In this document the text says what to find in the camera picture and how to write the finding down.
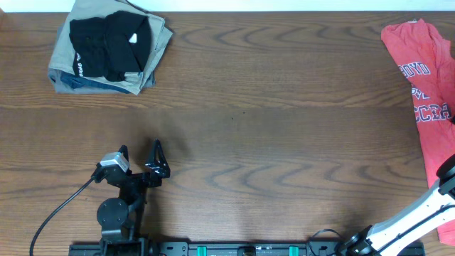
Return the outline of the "red printed t-shirt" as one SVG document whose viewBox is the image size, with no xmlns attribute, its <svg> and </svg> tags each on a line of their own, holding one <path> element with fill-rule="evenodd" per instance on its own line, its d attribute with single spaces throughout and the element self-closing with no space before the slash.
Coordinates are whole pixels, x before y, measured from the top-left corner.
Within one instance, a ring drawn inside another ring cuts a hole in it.
<svg viewBox="0 0 455 256">
<path fill-rule="evenodd" d="M 454 58 L 451 41 L 423 19 L 388 25 L 381 40 L 411 84 L 428 186 L 454 155 Z"/>
</svg>

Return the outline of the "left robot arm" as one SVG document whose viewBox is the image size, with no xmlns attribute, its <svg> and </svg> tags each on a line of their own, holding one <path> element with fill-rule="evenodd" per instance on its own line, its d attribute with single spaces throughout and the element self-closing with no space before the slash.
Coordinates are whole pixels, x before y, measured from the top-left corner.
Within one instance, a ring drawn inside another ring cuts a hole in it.
<svg viewBox="0 0 455 256">
<path fill-rule="evenodd" d="M 148 255 L 149 241 L 140 236 L 146 191 L 159 187 L 171 174 L 161 142 L 153 143 L 145 163 L 149 170 L 134 174 L 130 169 L 127 146 L 105 154 L 92 174 L 95 183 L 106 181 L 119 189 L 119 195 L 108 198 L 97 209 L 97 221 L 101 225 L 101 255 Z"/>
</svg>

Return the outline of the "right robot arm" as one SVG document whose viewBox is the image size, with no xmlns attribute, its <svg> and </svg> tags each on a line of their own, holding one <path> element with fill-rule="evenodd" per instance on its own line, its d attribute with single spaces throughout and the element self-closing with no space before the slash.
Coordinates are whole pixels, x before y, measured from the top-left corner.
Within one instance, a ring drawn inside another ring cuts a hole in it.
<svg viewBox="0 0 455 256">
<path fill-rule="evenodd" d="M 337 255 L 396 256 L 423 235 L 454 219 L 454 157 L 437 170 L 438 179 L 414 203 L 339 245 Z"/>
</svg>

